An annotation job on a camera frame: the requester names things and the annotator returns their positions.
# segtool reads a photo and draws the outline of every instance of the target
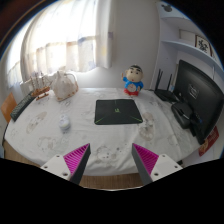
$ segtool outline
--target chair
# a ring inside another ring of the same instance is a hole
[[[1,105],[1,111],[7,123],[10,122],[11,120],[10,114],[16,106],[17,106],[17,103],[15,101],[15,98],[13,94],[10,93],[8,97],[5,99],[5,101],[3,102],[3,104]]]
[[[4,150],[4,148],[0,145],[0,158],[1,159],[4,159],[4,154],[5,154],[5,150]]]

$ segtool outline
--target white curtain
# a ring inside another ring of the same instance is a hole
[[[20,70],[20,51],[24,35],[31,22],[32,19],[28,21],[17,33],[1,59],[2,62],[4,61],[4,63],[1,63],[1,72],[4,74],[4,83],[7,88],[11,88],[17,82],[22,81]]]
[[[111,67],[114,0],[61,0],[32,21],[21,48],[23,81],[35,72]]]

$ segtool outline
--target toy figure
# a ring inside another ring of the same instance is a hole
[[[142,69],[137,65],[132,65],[128,70],[125,71],[126,77],[122,80],[125,81],[124,93],[130,96],[138,96],[139,91],[143,88],[141,79],[143,78]]]

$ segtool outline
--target white tablecloth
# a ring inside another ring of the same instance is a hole
[[[49,96],[34,100],[16,122],[11,119],[5,139],[18,153],[41,166],[55,154],[65,155],[90,143],[91,155],[84,171],[90,176],[137,173],[132,143],[158,155],[165,153],[176,162],[199,147],[190,131],[175,120],[171,104],[147,90],[132,98],[143,123],[94,124],[96,100],[130,98],[123,89],[81,88],[74,96],[57,102],[54,92],[49,91]],[[64,133],[58,126],[60,114],[66,114],[71,122]]]

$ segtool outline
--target black monitor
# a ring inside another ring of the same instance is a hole
[[[182,102],[186,102],[199,120],[201,119],[196,131],[201,140],[206,139],[223,109],[224,95],[221,89],[204,72],[180,60],[173,93]]]

